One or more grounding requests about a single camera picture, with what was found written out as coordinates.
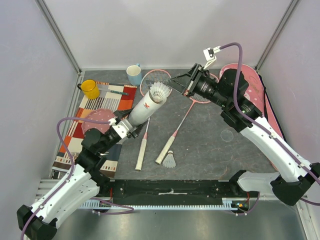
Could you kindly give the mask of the white feather shuttlecock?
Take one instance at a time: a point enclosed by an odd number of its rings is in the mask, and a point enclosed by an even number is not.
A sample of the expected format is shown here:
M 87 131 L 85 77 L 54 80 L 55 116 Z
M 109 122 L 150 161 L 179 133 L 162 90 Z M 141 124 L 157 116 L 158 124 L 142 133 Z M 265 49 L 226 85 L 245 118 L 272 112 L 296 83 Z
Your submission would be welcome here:
M 155 82 L 151 85 L 149 93 L 155 103 L 161 103 L 168 98 L 171 89 L 162 82 Z

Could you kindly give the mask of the white shuttlecock tube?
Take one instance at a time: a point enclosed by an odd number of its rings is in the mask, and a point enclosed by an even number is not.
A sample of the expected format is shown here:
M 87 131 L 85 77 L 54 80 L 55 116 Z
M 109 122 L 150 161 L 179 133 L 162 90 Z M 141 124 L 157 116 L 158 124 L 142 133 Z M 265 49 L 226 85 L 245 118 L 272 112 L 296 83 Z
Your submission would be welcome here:
M 150 95 L 150 89 L 145 96 L 138 102 L 129 115 L 129 122 L 134 126 L 137 126 L 153 115 L 160 107 L 162 107 L 167 100 L 160 103 L 156 103 L 152 100 Z

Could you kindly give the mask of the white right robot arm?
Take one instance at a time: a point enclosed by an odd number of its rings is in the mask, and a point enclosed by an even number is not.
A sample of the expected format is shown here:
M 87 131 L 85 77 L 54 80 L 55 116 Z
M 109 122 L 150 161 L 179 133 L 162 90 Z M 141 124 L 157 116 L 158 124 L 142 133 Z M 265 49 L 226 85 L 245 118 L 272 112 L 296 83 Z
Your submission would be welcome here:
M 299 156 L 271 127 L 262 112 L 245 96 L 249 83 L 239 69 L 230 68 L 219 80 L 195 64 L 187 73 L 169 78 L 164 84 L 188 98 L 193 95 L 221 107 L 221 117 L 250 140 L 276 167 L 274 173 L 240 170 L 232 178 L 229 191 L 235 197 L 245 192 L 269 193 L 293 206 L 320 181 L 320 164 Z

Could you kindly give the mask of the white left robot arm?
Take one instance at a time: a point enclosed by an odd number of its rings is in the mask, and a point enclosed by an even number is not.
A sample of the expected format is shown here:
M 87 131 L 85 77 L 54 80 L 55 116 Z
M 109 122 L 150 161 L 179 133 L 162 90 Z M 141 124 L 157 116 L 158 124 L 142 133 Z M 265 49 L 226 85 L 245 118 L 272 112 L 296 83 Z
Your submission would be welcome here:
M 107 151 L 125 138 L 136 138 L 147 123 L 151 112 L 139 106 L 116 111 L 115 117 L 100 121 L 108 126 L 106 132 L 90 128 L 84 133 L 82 150 L 65 176 L 32 206 L 22 205 L 17 211 L 21 238 L 51 240 L 61 223 L 80 205 L 110 191 L 110 178 L 103 175 L 101 167 L 107 160 Z

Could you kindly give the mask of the pink badminton racket left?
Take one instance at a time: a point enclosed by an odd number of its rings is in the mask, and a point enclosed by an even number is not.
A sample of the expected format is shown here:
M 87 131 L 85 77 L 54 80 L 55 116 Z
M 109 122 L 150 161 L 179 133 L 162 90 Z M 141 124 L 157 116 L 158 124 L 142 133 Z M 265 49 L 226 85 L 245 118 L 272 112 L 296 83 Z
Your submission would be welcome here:
M 139 90 L 141 95 L 144 97 L 146 93 L 149 91 L 151 85 L 154 82 L 163 82 L 164 80 L 170 78 L 171 75 L 163 70 L 163 69 L 153 69 L 150 70 L 148 73 L 146 73 L 140 83 Z M 148 137 L 148 128 L 150 124 L 150 118 L 147 120 L 145 133 L 143 135 L 143 138 L 141 140 L 140 149 L 137 157 L 137 162 L 135 166 L 136 171 L 141 171 L 143 166 L 143 160 L 145 155 L 145 150 L 147 146 L 147 137 Z

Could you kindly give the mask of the pink dotted plate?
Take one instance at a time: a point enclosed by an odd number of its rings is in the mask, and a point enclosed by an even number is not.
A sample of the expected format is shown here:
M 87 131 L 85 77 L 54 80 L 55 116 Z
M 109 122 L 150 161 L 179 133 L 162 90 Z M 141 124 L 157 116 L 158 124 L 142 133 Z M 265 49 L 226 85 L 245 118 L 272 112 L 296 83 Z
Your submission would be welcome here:
M 95 121 L 95 123 L 84 121 L 82 123 L 82 132 L 83 134 L 85 134 L 86 131 L 90 129 L 97 129 L 101 133 L 105 133 L 107 130 L 109 130 L 110 124 L 109 123 L 100 124 L 97 122 L 108 122 L 115 117 L 116 117 L 115 114 L 110 109 L 104 109 L 104 108 L 96 109 L 91 113 L 89 113 L 88 116 L 85 118 L 87 120 Z

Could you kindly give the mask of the colourful patchwork placemat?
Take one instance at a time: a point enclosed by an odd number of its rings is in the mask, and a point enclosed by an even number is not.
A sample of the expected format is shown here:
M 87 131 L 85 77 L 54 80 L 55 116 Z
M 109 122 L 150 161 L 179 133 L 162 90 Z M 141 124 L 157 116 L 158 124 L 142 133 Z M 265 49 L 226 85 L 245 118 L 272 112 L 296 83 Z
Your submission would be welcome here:
M 97 83 L 97 86 L 112 91 L 124 92 L 128 95 L 120 95 L 101 90 L 99 97 L 96 99 L 88 99 L 87 96 L 84 96 L 75 115 L 77 118 L 91 118 L 94 114 L 97 114 L 97 116 L 101 118 L 107 112 L 113 113 L 115 111 L 129 110 L 133 107 L 137 92 L 136 86 L 111 84 L 100 81 Z M 81 142 L 84 139 L 84 130 L 94 125 L 90 122 L 86 122 L 85 126 L 83 126 L 83 124 L 83 121 L 73 120 L 64 138 L 74 160 L 82 150 Z M 100 171 L 109 178 L 115 176 L 122 145 L 123 143 L 119 142 L 107 151 L 107 160 L 100 168 Z

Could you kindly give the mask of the light blue mug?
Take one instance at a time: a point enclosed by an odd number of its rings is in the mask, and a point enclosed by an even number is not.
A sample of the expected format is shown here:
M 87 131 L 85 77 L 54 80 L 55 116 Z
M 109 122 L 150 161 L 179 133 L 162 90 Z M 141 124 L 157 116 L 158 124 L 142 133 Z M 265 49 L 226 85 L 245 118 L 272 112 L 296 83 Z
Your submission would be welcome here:
M 140 64 L 130 65 L 126 69 L 127 77 L 131 85 L 139 86 L 142 81 L 142 70 Z

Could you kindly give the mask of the pink sport racket bag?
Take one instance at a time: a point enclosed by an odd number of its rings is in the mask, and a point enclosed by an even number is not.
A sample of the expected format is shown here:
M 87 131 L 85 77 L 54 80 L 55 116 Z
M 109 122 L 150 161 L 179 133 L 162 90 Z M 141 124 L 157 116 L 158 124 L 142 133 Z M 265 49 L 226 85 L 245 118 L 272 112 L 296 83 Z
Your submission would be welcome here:
M 281 138 L 283 134 L 277 122 L 276 116 L 272 110 L 269 98 L 266 93 L 266 88 L 263 85 L 259 75 L 256 71 L 246 64 L 242 64 L 241 72 L 244 79 L 248 82 L 249 87 L 245 91 L 244 96 L 251 101 L 267 118 L 268 123 L 276 131 Z

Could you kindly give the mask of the yellow enamel mug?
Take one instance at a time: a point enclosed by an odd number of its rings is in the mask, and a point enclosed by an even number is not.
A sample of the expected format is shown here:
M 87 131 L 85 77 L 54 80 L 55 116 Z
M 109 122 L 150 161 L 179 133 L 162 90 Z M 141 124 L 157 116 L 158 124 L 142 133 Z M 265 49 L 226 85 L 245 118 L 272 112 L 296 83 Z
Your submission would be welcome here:
M 81 90 L 89 100 L 95 100 L 100 96 L 98 84 L 93 79 L 87 79 L 84 82 L 79 83 L 77 88 Z

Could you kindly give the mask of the white shuttlecock bottom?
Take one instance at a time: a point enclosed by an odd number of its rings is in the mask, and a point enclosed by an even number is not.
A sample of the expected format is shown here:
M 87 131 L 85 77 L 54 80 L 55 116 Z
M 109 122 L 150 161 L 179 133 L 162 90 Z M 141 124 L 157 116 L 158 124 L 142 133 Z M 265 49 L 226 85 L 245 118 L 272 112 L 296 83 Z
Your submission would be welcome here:
M 175 168 L 176 167 L 176 161 L 174 158 L 174 153 L 172 150 L 169 150 L 166 157 L 162 161 L 162 165 L 166 168 Z

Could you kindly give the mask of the aluminium frame post right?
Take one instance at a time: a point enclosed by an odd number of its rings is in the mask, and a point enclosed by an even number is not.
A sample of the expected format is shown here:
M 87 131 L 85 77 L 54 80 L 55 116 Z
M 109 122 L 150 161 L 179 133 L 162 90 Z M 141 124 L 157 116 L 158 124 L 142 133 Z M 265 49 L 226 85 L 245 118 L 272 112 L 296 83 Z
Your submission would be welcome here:
M 272 49 L 274 48 L 276 42 L 278 41 L 280 35 L 282 34 L 283 30 L 285 29 L 287 23 L 289 22 L 290 18 L 292 17 L 294 11 L 296 10 L 300 0 L 291 0 L 284 11 L 280 21 L 278 22 L 273 34 L 271 35 L 267 45 L 265 46 L 257 64 L 255 65 L 254 69 L 258 73 L 265 61 L 267 60 L 268 56 L 270 55 Z

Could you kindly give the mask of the aluminium frame post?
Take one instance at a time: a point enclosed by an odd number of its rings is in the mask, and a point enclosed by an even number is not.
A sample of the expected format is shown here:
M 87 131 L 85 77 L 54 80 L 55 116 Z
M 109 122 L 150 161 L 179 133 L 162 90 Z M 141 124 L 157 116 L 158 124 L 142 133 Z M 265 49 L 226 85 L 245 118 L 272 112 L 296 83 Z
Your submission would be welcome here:
M 267 60 L 268 56 L 270 55 L 272 49 L 274 48 L 276 42 L 278 41 L 280 35 L 282 34 L 283 30 L 285 29 L 287 23 L 289 22 L 290 18 L 292 17 L 294 11 L 296 10 L 300 0 L 291 0 L 284 11 L 280 21 L 278 22 L 273 34 L 271 35 L 267 45 L 265 46 L 257 64 L 255 65 L 254 69 L 258 73 L 265 61 Z
M 44 16 L 46 22 L 48 23 L 50 29 L 52 30 L 54 36 L 56 37 L 59 45 L 61 46 L 63 52 L 65 53 L 66 57 L 68 58 L 70 64 L 72 65 L 73 69 L 76 71 L 78 75 L 82 73 L 82 69 L 78 64 L 75 56 L 73 55 L 63 33 L 61 32 L 56 20 L 54 19 L 53 14 L 51 13 L 47 3 L 45 0 L 35 0 L 35 3 L 39 7 L 42 15 Z

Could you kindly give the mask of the aluminium frame post left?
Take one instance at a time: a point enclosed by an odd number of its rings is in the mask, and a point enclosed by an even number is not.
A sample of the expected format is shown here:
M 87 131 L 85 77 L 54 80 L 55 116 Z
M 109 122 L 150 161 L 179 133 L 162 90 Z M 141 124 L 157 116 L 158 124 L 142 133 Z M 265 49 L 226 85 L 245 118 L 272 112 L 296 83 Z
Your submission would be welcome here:
M 73 69 L 76 71 L 78 75 L 82 73 L 82 69 L 78 64 L 75 56 L 73 55 L 63 33 L 61 32 L 56 20 L 54 19 L 53 14 L 51 13 L 47 3 L 45 0 L 35 0 L 35 3 L 39 7 L 42 15 L 44 16 L 46 22 L 48 23 L 50 29 L 52 30 L 54 36 L 56 37 L 59 45 L 61 46 L 63 52 L 65 53 L 66 57 L 68 58 L 70 64 L 72 65 Z

